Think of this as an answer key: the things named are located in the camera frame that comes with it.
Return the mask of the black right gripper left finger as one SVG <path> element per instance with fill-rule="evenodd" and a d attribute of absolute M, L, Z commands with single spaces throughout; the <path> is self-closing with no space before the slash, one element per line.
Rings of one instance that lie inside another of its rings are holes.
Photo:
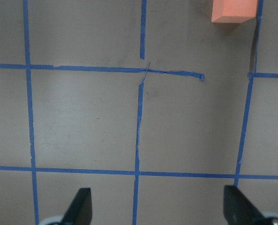
<path fill-rule="evenodd" d="M 92 221 L 91 189 L 80 188 L 65 212 L 61 225 L 90 225 Z"/>

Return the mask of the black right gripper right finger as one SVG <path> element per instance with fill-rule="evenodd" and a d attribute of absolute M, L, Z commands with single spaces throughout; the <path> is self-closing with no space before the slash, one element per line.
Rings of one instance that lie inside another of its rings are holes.
<path fill-rule="evenodd" d="M 225 185 L 223 215 L 229 225 L 267 225 L 266 218 L 234 185 Z"/>

